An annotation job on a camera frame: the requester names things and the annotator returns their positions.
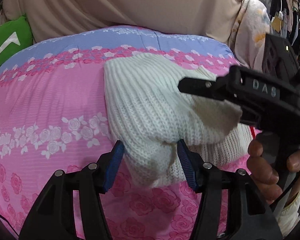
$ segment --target blue gripper pad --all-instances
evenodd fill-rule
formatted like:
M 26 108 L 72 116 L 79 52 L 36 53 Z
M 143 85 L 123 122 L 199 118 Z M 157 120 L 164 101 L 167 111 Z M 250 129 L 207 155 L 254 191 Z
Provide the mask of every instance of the blue gripper pad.
M 194 192 L 196 192 L 196 190 L 199 188 L 199 185 L 197 184 L 194 167 L 192 166 L 192 163 L 190 161 L 189 155 L 191 154 L 191 152 L 189 151 L 184 140 L 178 141 L 177 153 L 178 153 L 179 160 L 181 162 L 183 172 L 186 176 L 187 183 L 189 187 Z
M 112 158 L 109 161 L 109 165 L 105 170 L 105 178 L 103 183 L 104 192 L 108 192 L 108 190 L 111 189 L 114 183 L 114 179 L 117 175 L 123 157 L 123 152 L 124 152 L 123 143 L 121 141 L 117 141 L 111 151 L 111 153 L 113 154 Z

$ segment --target human hand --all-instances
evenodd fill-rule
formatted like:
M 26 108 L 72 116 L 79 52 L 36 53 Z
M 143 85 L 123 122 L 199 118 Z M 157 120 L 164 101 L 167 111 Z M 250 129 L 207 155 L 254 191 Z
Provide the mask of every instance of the human hand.
M 250 157 L 247 160 L 247 168 L 251 171 L 251 178 L 266 198 L 266 201 L 271 204 L 282 194 L 282 189 L 277 185 L 278 173 L 261 157 L 262 152 L 262 144 L 257 140 L 253 140 L 248 148 Z M 290 172 L 300 171 L 300 150 L 289 157 L 287 168 Z M 286 204 L 291 203 L 299 191 L 300 178 L 292 187 Z

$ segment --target white knit sweater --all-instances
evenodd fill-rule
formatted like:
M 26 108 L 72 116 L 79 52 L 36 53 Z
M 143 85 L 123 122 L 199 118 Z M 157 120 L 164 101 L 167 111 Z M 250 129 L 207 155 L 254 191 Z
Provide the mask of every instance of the white knit sweater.
M 205 68 L 185 70 L 145 53 L 107 61 L 104 75 L 110 130 L 125 145 L 136 184 L 157 187 L 185 180 L 176 153 L 180 139 L 215 165 L 247 153 L 252 137 L 248 126 L 238 124 L 238 106 L 178 91 L 186 76 L 215 80 Z

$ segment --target pink bedsheet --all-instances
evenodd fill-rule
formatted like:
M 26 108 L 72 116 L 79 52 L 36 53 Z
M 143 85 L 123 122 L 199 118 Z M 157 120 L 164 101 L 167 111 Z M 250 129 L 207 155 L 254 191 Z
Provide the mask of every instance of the pink bedsheet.
M 55 170 L 80 170 L 111 150 L 104 98 L 105 60 L 98 55 L 106 54 L 111 59 L 137 51 L 145 52 L 129 46 L 69 49 L 54 56 L 47 54 L 43 59 L 31 58 L 23 66 L 0 74 L 0 214 L 17 232 Z M 150 52 L 163 54 L 185 68 L 207 58 L 177 50 Z M 233 57 L 211 56 L 209 61 L 215 64 L 208 69 L 219 75 L 236 63 Z M 45 64 L 50 67 L 37 69 Z M 246 169 L 247 158 L 222 169 Z M 101 201 L 115 240 L 186 240 L 200 198 L 186 182 L 164 188 L 137 188 L 122 163 L 114 186 L 101 196 Z M 84 238 L 76 193 L 74 201 L 77 235 Z M 220 232 L 226 223 L 226 201 L 224 194 Z

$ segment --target green pillow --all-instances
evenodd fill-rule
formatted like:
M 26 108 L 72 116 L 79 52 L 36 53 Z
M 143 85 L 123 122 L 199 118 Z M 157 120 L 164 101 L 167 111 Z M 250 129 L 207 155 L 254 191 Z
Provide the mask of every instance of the green pillow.
M 11 56 L 33 44 L 29 23 L 25 16 L 0 26 L 0 66 Z

